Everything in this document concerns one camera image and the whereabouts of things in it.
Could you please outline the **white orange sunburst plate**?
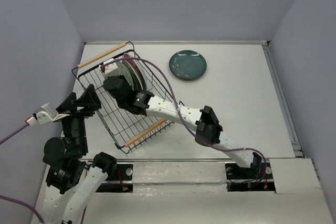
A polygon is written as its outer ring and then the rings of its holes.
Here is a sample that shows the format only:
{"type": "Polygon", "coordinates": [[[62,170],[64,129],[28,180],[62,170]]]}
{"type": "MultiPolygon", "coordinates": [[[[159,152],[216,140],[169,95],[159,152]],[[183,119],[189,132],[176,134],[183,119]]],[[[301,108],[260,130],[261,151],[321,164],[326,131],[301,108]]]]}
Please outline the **white orange sunburst plate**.
{"type": "Polygon", "coordinates": [[[131,77],[133,79],[134,83],[134,89],[135,90],[143,90],[143,83],[140,78],[140,74],[136,70],[136,68],[128,61],[128,60],[123,60],[122,63],[126,66],[128,71],[131,74],[131,77]]]}

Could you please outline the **dark teal speckled plate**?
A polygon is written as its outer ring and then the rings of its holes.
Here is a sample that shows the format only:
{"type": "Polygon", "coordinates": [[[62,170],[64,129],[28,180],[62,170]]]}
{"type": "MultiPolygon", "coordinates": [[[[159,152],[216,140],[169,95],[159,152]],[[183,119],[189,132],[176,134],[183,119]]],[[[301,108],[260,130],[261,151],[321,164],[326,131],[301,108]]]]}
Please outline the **dark teal speckled plate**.
{"type": "Polygon", "coordinates": [[[169,69],[174,76],[181,80],[194,81],[206,72],[207,62],[196,51],[181,50],[170,58],[169,69]]]}

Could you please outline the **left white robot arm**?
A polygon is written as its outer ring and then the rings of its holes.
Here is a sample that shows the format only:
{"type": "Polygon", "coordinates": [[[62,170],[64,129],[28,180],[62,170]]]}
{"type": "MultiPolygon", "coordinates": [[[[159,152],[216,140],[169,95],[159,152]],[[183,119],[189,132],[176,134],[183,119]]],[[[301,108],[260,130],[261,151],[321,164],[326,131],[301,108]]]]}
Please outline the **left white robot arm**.
{"type": "Polygon", "coordinates": [[[49,165],[42,217],[44,223],[77,223],[91,196],[106,179],[115,176],[117,160],[101,152],[90,167],[81,159],[88,153],[85,119],[101,109],[93,84],[80,97],[72,92],[56,109],[62,137],[50,138],[43,162],[49,165]]]}

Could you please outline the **red and teal floral plate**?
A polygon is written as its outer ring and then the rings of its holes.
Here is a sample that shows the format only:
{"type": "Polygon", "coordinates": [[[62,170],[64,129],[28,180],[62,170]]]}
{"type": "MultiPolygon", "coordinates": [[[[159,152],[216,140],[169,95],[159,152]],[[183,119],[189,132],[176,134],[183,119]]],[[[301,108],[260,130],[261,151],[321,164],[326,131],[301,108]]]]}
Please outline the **red and teal floral plate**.
{"type": "Polygon", "coordinates": [[[143,67],[136,60],[134,60],[128,53],[123,54],[123,60],[128,60],[136,68],[136,70],[140,74],[140,78],[143,83],[143,90],[147,90],[147,80],[143,67]]]}

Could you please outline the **light green flower plate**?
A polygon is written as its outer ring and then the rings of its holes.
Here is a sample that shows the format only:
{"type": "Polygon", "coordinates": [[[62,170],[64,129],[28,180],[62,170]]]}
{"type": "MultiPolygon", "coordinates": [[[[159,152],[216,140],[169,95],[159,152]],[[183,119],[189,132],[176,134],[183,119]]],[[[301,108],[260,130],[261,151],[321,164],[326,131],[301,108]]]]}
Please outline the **light green flower plate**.
{"type": "Polygon", "coordinates": [[[132,90],[134,90],[134,80],[132,78],[131,71],[127,68],[123,61],[117,61],[116,65],[120,70],[121,74],[124,76],[127,83],[131,86],[132,90]]]}

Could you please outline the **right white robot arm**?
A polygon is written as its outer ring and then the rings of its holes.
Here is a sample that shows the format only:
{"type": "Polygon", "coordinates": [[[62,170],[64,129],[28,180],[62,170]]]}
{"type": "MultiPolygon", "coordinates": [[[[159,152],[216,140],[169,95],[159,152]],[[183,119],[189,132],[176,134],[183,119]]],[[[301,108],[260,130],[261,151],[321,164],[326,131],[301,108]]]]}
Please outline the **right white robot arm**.
{"type": "Polygon", "coordinates": [[[190,108],[146,90],[133,90],[122,76],[107,77],[103,88],[121,109],[134,115],[157,117],[185,126],[195,137],[196,143],[225,153],[236,162],[246,177],[253,178],[260,173],[263,156],[255,149],[239,145],[224,132],[210,106],[190,108]]]}

